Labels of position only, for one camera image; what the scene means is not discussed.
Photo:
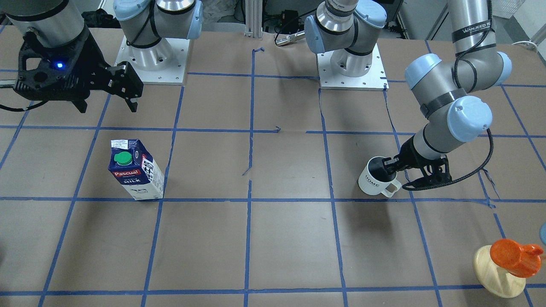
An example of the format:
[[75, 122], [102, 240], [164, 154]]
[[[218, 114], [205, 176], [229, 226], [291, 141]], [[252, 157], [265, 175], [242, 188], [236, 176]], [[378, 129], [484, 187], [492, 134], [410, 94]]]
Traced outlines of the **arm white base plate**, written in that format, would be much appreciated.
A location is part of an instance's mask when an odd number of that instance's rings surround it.
[[346, 50], [317, 54], [320, 89], [388, 90], [389, 85], [378, 45], [371, 54], [357, 56]]
[[153, 47], [127, 46], [123, 37], [116, 64], [131, 63], [144, 84], [185, 85], [192, 40], [162, 38]]

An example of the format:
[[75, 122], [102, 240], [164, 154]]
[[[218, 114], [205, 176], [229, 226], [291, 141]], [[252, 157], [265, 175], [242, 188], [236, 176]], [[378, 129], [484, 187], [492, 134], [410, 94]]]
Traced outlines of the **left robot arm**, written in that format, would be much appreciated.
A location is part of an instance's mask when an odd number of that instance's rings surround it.
[[[474, 91], [503, 83], [512, 63], [497, 51], [490, 0], [449, 0], [452, 43], [456, 60], [436, 54], [415, 59], [405, 70], [409, 89], [428, 123], [407, 140], [398, 155], [373, 157], [357, 184], [369, 195], [397, 190], [431, 190], [460, 182], [449, 173], [447, 154], [483, 132], [491, 139], [493, 113]], [[333, 51], [330, 60], [339, 74], [359, 77], [371, 64], [372, 51], [386, 11], [372, 0], [326, 0], [304, 22], [305, 37], [314, 54]]]

